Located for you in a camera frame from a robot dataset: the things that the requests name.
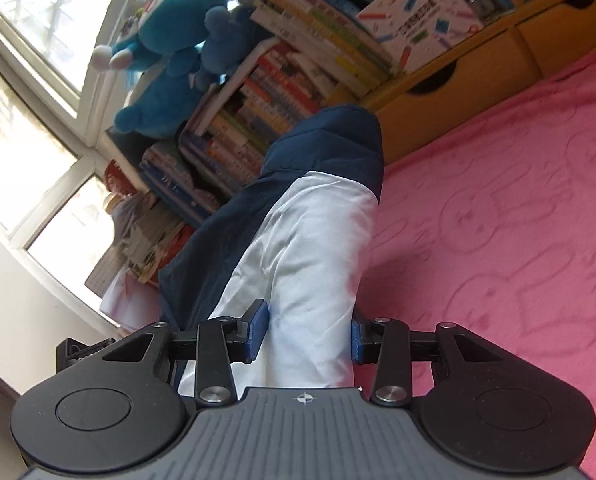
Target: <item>pink bedsheet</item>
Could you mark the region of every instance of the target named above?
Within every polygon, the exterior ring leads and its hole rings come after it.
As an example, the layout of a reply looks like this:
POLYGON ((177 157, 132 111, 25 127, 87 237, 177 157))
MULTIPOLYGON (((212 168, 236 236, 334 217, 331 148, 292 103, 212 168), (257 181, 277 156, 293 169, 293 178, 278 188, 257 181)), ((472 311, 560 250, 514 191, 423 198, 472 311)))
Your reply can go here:
MULTIPOLYGON (((462 324, 596 410, 596 52, 387 168, 358 305, 462 324)), ((431 387, 428 365, 414 383, 431 387)))

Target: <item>navy blue fabric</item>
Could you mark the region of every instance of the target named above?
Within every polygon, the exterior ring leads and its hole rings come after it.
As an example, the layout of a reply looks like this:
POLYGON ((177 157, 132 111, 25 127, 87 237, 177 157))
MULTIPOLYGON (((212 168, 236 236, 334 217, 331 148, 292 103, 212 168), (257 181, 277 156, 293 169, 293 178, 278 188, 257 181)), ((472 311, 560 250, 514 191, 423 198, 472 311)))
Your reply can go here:
POLYGON ((267 213, 309 171, 355 180, 380 199, 384 161, 376 117, 352 105, 326 108, 270 147, 260 177, 205 221, 160 271, 164 318, 175 330, 195 330, 209 318, 267 213))

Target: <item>blue and white garment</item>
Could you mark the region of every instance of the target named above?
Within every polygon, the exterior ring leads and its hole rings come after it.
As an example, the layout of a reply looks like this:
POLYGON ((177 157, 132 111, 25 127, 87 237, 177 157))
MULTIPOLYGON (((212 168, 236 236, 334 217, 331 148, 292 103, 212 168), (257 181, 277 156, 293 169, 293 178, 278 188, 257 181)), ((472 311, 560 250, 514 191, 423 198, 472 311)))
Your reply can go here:
MULTIPOLYGON (((363 108, 326 108, 268 150, 259 179, 206 221, 160 272, 166 319, 195 330, 270 307, 256 361, 232 365, 246 386, 351 386, 350 322, 376 220, 380 126, 363 108)), ((179 392, 194 391, 189 362, 179 392)))

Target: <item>black circular motor housing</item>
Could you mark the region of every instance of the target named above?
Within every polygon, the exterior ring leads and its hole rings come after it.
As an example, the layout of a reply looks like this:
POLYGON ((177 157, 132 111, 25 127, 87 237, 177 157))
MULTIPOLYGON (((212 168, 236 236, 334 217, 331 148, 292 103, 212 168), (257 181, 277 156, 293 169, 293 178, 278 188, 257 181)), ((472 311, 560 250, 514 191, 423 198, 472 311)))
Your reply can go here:
POLYGON ((187 419, 180 396, 156 376, 169 370, 158 348, 167 333, 129 336, 21 396, 11 433, 27 459, 56 471, 102 474, 164 450, 187 419))
POLYGON ((452 366, 425 396, 420 420, 449 455, 503 474, 580 463, 596 426, 581 392, 511 354, 452 366))

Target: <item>white fabric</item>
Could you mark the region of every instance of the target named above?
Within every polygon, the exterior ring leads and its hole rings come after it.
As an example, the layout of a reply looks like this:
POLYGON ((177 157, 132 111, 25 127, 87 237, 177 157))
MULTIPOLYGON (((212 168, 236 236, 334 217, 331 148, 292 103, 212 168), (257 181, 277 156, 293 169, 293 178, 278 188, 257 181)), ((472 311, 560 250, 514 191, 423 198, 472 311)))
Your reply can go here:
MULTIPOLYGON (((239 317, 256 298, 269 304, 258 358, 232 365, 239 397, 247 386, 353 385, 350 322, 377 211, 362 184, 318 172, 271 208, 210 316, 239 317)), ((189 362, 181 394, 193 395, 194 373, 189 362)))

